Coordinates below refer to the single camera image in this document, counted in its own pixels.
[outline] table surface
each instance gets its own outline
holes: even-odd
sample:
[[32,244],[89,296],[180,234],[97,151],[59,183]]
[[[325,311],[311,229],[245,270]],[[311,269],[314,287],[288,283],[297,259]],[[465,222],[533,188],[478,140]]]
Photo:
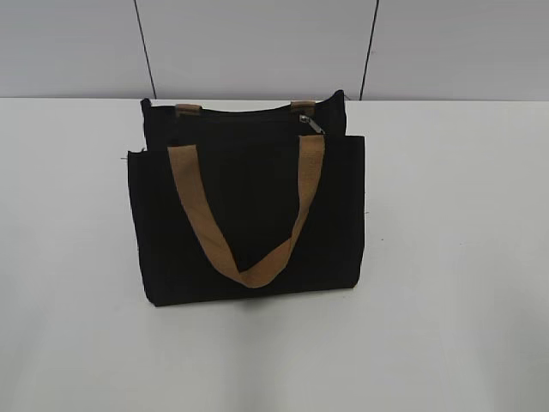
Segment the table surface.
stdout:
[[120,159],[138,101],[0,100],[0,410],[547,411],[549,103],[347,113],[359,285],[154,308]]

